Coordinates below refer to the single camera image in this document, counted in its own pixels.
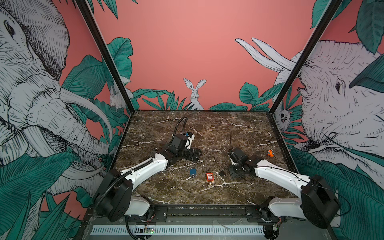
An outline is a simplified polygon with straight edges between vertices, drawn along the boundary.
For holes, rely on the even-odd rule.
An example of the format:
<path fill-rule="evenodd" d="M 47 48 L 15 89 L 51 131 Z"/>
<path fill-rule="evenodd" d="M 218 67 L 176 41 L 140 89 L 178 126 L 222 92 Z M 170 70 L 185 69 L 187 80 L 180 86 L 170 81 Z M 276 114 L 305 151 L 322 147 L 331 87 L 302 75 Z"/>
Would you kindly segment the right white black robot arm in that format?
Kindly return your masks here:
<path fill-rule="evenodd" d="M 240 148 L 228 152 L 231 164 L 229 173 L 233 179 L 244 176 L 270 181 L 295 198 L 272 197 L 261 208 L 262 219 L 269 217 L 293 217 L 305 219 L 320 229 L 327 229 L 341 208 L 336 192 L 321 176 L 297 174 L 278 167 L 256 155 L 247 156 Z"/>

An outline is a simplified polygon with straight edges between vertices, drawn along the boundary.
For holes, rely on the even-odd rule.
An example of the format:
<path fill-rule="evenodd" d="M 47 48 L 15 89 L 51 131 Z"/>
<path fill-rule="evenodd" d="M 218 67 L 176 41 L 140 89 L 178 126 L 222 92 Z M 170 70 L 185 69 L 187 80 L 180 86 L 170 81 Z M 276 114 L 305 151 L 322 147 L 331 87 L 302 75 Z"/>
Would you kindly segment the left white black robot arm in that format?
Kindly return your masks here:
<path fill-rule="evenodd" d="M 144 162 L 123 171 L 110 170 L 94 196 L 93 217 L 106 217 L 110 222 L 132 215 L 142 222 L 152 220 L 155 216 L 154 204 L 145 197 L 133 196 L 133 191 L 178 161 L 197 162 L 202 151 L 192 148 L 194 139 L 195 135 L 191 132 L 176 134 L 164 147 L 156 148 Z"/>

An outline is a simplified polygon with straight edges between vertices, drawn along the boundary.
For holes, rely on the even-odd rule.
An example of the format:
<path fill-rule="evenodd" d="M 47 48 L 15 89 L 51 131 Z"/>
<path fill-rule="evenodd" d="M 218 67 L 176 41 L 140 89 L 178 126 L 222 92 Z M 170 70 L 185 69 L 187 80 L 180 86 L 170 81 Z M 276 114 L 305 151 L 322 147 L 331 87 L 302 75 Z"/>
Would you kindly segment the left blue padlock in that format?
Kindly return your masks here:
<path fill-rule="evenodd" d="M 190 177 L 195 178 L 197 176 L 197 169 L 190 169 Z"/>

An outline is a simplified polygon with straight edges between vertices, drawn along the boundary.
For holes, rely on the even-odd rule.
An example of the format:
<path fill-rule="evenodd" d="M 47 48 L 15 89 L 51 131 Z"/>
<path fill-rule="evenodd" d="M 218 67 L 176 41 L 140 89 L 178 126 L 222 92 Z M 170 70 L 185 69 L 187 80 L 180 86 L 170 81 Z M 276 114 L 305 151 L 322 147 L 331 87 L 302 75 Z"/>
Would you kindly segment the red safety padlock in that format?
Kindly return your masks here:
<path fill-rule="evenodd" d="M 208 182 L 213 182 L 214 181 L 214 175 L 213 173 L 207 173 L 206 178 Z"/>

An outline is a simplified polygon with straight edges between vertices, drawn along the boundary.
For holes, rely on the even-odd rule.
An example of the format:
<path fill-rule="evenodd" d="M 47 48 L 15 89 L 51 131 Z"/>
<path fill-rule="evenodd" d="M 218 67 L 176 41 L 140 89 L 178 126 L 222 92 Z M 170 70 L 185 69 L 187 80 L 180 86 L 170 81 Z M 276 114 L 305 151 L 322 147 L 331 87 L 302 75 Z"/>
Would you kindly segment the orange toy car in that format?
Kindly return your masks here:
<path fill-rule="evenodd" d="M 272 151 L 272 150 L 269 150 L 268 151 L 268 156 L 270 157 L 270 158 L 273 158 L 274 157 L 274 152 Z"/>

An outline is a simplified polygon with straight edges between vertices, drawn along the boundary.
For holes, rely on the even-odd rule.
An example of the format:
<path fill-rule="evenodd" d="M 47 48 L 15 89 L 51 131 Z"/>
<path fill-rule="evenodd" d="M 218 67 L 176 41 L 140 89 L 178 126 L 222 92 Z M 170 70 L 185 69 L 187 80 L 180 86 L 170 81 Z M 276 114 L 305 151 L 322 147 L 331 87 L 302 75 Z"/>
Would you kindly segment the black mounting rail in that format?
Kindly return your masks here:
<path fill-rule="evenodd" d="M 243 218 L 249 223 L 272 225 L 288 217 L 276 217 L 262 205 L 153 205 L 144 216 L 127 214 L 130 223 L 165 223 L 170 218 Z"/>

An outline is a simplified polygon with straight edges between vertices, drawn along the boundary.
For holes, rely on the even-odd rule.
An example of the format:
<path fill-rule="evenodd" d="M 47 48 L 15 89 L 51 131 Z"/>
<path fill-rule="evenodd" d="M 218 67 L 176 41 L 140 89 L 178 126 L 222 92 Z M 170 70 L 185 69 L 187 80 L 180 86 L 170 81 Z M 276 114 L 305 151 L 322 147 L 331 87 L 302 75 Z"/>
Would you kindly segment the left black frame post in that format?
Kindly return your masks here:
<path fill-rule="evenodd" d="M 93 13 L 91 12 L 88 1 L 75 0 L 75 3 L 77 4 L 77 6 L 78 6 L 86 24 L 87 24 L 87 27 L 92 34 L 92 37 L 93 37 L 93 39 L 94 39 L 102 57 L 103 57 L 103 60 L 105 61 L 106 65 L 107 65 L 109 72 L 111 73 L 115 83 L 118 86 L 118 89 L 120 90 L 120 93 L 123 96 L 123 99 L 124 99 L 124 101 L 128 107 L 130 114 L 134 114 L 135 113 L 134 106 L 133 106 L 133 104 L 132 104 L 132 102 L 131 102 L 131 100 L 130 100 L 127 92 L 126 92 L 126 88 L 123 85 L 123 82 L 120 78 L 120 75 L 119 75 L 118 69 L 115 65 L 115 62 L 112 59 L 112 56 L 111 56 L 110 51 L 108 49 L 108 46 L 107 46 L 107 44 L 106 44 L 106 42 L 105 42 L 105 40 L 104 40 L 104 38 L 100 32 L 100 29 L 96 23 L 96 20 L 93 16 Z"/>

